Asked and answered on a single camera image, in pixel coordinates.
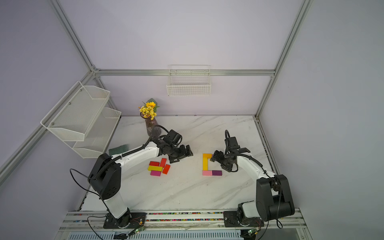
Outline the purple block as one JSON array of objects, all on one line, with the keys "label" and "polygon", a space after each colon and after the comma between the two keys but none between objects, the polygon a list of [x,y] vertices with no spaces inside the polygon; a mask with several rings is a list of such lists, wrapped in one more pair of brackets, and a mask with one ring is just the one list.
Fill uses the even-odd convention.
[{"label": "purple block", "polygon": [[219,170],[212,170],[212,176],[222,176],[223,172]]}]

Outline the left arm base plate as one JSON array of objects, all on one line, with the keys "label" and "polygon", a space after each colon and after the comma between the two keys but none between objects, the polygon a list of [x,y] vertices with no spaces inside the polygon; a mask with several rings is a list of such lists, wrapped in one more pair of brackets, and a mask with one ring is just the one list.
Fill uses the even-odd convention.
[{"label": "left arm base plate", "polygon": [[106,215],[104,229],[136,229],[139,225],[143,225],[146,221],[147,213],[129,213],[126,212],[119,219],[116,219],[112,214]]}]

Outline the orange block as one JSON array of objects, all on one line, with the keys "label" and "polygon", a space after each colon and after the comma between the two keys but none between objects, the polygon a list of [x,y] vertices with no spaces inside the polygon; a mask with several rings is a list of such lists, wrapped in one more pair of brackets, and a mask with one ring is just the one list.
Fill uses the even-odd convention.
[{"label": "orange block", "polygon": [[207,158],[207,159],[211,159],[212,158],[212,154],[203,154],[203,158]]}]

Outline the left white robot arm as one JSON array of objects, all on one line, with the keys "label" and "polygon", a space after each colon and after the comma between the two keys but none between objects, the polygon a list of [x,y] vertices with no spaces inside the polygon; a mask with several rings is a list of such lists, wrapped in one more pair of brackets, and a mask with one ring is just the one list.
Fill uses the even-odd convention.
[{"label": "left white robot arm", "polygon": [[88,175],[75,169],[70,169],[70,174],[75,172],[87,179],[93,189],[90,192],[102,200],[110,216],[123,228],[131,220],[131,212],[121,190],[128,172],[162,155],[167,155],[171,164],[193,156],[191,147],[182,145],[181,142],[182,136],[176,131],[155,125],[142,146],[117,155],[101,154]]}]

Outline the red block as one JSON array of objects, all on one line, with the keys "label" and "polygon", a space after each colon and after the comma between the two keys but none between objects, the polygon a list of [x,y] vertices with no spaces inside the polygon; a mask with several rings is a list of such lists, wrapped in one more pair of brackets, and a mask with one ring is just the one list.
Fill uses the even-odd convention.
[{"label": "red block", "polygon": [[161,162],[160,162],[160,167],[164,168],[167,164],[167,159],[166,158],[162,158]]},{"label": "red block", "polygon": [[153,161],[151,161],[151,162],[149,163],[149,166],[159,167],[159,166],[160,166],[160,163],[159,163],[159,162],[153,162]]},{"label": "red block", "polygon": [[169,170],[170,170],[171,166],[170,165],[165,165],[165,167],[163,168],[163,174],[164,175],[167,175]]}]

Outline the pink block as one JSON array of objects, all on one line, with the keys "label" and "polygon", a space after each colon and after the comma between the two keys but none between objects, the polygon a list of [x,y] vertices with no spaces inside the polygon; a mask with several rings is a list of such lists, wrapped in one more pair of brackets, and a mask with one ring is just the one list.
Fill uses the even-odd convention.
[{"label": "pink block", "polygon": [[213,171],[203,170],[202,175],[203,176],[212,176],[213,175]]}]

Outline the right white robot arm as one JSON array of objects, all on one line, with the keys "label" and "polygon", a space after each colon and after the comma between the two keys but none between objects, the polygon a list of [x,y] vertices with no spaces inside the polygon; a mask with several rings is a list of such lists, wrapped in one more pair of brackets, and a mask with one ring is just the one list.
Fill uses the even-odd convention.
[{"label": "right white robot arm", "polygon": [[212,162],[220,164],[228,173],[243,169],[256,184],[256,199],[240,203],[236,213],[236,224],[247,227],[256,222],[276,221],[279,229],[283,228],[280,219],[295,213],[294,201],[289,181],[284,175],[268,171],[263,164],[251,156],[251,151],[242,148],[236,137],[225,131],[225,150],[215,151]]}]

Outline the yellow block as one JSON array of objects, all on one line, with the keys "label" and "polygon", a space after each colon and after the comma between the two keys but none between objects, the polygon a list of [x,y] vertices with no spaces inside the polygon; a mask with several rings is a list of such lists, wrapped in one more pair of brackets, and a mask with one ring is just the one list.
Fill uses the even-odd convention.
[{"label": "yellow block", "polygon": [[203,158],[203,171],[208,171],[208,170],[209,170],[208,159]]},{"label": "yellow block", "polygon": [[160,167],[160,166],[149,166],[148,167],[148,171],[162,172],[163,171],[163,167]]}]

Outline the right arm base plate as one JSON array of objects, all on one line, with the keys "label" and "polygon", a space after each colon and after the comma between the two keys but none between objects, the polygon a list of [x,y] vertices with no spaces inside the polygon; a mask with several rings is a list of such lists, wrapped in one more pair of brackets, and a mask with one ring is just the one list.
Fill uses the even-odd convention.
[{"label": "right arm base plate", "polygon": [[247,218],[244,214],[239,214],[236,211],[224,211],[224,226],[226,228],[239,227],[264,227],[265,223],[256,217]]}]

